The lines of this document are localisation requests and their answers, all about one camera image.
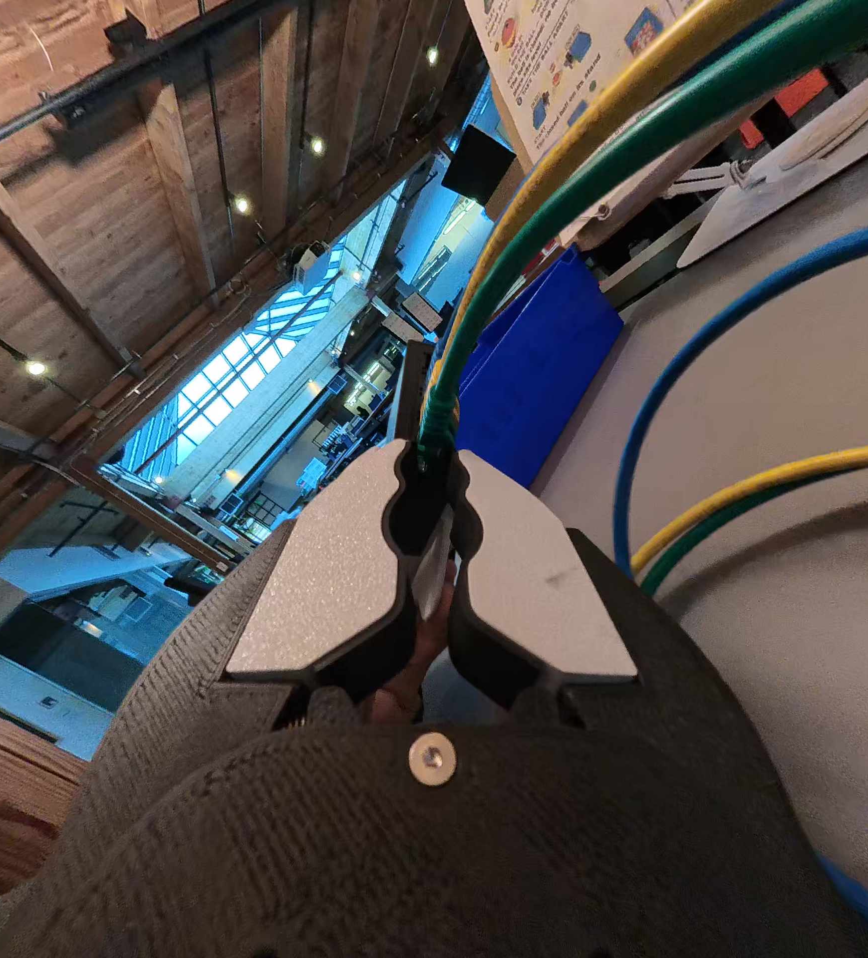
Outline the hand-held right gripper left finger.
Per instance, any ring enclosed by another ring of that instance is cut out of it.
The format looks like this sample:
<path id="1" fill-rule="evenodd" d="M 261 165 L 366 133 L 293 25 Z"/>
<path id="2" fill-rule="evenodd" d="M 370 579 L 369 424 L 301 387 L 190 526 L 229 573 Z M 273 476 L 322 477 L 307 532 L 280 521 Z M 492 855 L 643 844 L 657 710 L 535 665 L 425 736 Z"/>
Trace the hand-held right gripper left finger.
<path id="1" fill-rule="evenodd" d="M 390 524 L 408 450 L 404 439 L 369 449 L 301 511 L 227 677 L 381 687 L 408 663 L 415 605 Z"/>

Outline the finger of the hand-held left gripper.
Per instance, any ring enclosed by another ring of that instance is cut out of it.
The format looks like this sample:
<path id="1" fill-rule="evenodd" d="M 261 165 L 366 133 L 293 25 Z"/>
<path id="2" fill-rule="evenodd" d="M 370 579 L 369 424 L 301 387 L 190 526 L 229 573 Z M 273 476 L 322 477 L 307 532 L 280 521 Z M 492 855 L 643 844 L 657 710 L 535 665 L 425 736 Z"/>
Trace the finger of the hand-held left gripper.
<path id="1" fill-rule="evenodd" d="M 412 598 L 418 618 L 428 622 L 440 605 L 445 577 L 451 568 L 454 512 L 444 510 L 430 534 L 412 580 Z"/>

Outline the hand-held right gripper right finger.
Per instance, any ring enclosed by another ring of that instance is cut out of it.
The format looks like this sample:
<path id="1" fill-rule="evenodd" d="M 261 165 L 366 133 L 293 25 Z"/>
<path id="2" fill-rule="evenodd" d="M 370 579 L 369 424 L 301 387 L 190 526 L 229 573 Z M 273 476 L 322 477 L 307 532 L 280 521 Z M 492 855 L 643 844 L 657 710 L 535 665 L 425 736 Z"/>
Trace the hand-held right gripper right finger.
<path id="1" fill-rule="evenodd" d="M 469 450 L 455 455 L 448 489 L 460 561 L 449 650 L 460 675 L 505 709 L 531 688 L 635 682 L 634 659 L 548 507 Z"/>

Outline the black network switch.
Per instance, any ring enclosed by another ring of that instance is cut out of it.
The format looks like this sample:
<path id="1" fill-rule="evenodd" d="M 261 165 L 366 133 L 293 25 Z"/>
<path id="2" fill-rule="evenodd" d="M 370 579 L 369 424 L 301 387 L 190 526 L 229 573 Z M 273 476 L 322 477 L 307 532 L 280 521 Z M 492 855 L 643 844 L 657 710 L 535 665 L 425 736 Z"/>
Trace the black network switch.
<path id="1" fill-rule="evenodd" d="M 407 450 L 398 461 L 404 490 L 392 507 L 392 538 L 405 556 L 416 559 L 426 551 L 448 504 L 448 454 L 418 452 L 416 447 L 420 410 L 434 351 L 434 345 L 424 340 L 412 341 L 406 346 L 386 433 L 389 441 L 407 442 Z"/>

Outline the person's left hand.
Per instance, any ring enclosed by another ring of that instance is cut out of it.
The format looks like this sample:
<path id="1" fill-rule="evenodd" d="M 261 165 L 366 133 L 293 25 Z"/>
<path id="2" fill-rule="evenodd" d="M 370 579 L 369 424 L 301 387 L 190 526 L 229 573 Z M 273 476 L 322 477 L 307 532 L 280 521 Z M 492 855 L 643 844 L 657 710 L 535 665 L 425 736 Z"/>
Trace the person's left hand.
<path id="1" fill-rule="evenodd" d="M 362 705 L 367 724 L 404 725 L 422 710 L 422 684 L 431 665 L 448 644 L 448 621 L 457 576 L 449 560 L 442 580 L 440 601 L 428 619 L 417 618 L 413 654 L 404 668 Z"/>

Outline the blue plastic bin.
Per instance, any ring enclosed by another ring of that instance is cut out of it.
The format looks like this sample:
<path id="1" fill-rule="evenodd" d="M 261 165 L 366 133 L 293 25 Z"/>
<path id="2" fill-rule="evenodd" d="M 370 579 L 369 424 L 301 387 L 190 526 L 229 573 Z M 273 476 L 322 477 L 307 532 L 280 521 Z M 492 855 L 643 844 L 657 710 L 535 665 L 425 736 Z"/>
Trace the blue plastic bin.
<path id="1" fill-rule="evenodd" d="M 461 380 L 457 449 L 533 485 L 622 326 L 571 246 L 480 335 Z"/>

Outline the white ceiling unit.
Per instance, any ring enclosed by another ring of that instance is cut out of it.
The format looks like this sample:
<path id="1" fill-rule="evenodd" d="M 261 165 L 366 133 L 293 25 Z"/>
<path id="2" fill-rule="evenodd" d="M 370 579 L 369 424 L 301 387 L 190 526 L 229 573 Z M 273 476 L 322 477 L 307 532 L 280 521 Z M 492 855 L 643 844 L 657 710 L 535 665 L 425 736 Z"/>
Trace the white ceiling unit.
<path id="1" fill-rule="evenodd" d="M 296 290 L 308 294 L 314 287 L 320 285 L 329 268 L 330 257 L 330 246 L 321 240 L 293 247 L 289 260 Z"/>

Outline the black hanging monitor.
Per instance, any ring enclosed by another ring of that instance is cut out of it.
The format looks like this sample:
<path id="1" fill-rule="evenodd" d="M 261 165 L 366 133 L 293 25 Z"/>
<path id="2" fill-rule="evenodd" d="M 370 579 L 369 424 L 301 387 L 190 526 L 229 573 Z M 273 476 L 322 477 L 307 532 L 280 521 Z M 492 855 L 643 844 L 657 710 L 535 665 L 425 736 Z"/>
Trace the black hanging monitor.
<path id="1" fill-rule="evenodd" d="M 516 154 L 474 125 L 464 127 L 440 185 L 486 207 L 516 162 Z"/>

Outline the printed instruction board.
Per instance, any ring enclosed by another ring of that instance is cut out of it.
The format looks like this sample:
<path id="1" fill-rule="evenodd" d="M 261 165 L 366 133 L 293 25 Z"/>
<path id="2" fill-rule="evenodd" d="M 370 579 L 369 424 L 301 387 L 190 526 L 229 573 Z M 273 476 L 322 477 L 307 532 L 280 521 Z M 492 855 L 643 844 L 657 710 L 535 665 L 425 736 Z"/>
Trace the printed instruction board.
<path id="1" fill-rule="evenodd" d="M 466 2 L 528 173 L 485 249 L 492 264 L 616 131 L 774 2 Z"/>

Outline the red box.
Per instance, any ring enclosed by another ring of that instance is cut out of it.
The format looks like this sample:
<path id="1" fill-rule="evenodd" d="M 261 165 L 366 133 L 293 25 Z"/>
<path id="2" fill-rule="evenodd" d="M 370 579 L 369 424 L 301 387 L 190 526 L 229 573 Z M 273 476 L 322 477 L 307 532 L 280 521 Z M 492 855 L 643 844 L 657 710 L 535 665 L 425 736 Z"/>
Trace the red box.
<path id="1" fill-rule="evenodd" d="M 789 83 L 739 126 L 743 147 L 754 150 L 764 143 L 778 146 L 796 131 L 792 119 L 828 90 L 835 93 L 837 88 L 821 68 Z"/>

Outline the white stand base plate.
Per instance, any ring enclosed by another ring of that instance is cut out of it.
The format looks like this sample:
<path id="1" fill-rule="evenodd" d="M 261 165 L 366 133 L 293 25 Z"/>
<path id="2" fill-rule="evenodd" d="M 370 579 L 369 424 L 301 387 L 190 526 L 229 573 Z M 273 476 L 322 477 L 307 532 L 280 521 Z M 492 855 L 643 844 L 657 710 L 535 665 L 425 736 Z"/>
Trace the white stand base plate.
<path id="1" fill-rule="evenodd" d="M 683 270 L 868 155 L 868 78 L 755 162 L 715 200 L 680 256 Z"/>

